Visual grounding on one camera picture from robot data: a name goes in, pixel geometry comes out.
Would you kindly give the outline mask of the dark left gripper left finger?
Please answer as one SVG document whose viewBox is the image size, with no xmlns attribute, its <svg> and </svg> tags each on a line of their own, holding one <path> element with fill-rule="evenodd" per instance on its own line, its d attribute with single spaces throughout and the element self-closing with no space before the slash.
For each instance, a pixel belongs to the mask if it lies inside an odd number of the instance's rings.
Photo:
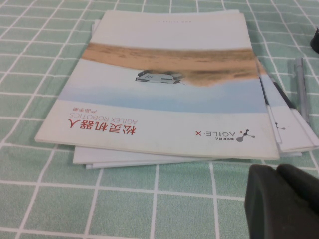
<svg viewBox="0 0 319 239">
<path fill-rule="evenodd" d="M 319 214 L 290 187 L 277 168 L 250 166 L 244 207 L 252 239 L 319 237 Z"/>
</svg>

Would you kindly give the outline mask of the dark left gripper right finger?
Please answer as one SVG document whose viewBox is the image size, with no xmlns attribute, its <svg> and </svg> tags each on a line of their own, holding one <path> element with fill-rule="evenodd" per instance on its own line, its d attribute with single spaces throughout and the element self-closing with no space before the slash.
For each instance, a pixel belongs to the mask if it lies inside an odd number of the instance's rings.
<svg viewBox="0 0 319 239">
<path fill-rule="evenodd" d="M 319 179 L 290 164 L 280 164 L 277 172 L 309 207 L 319 213 Z"/>
</svg>

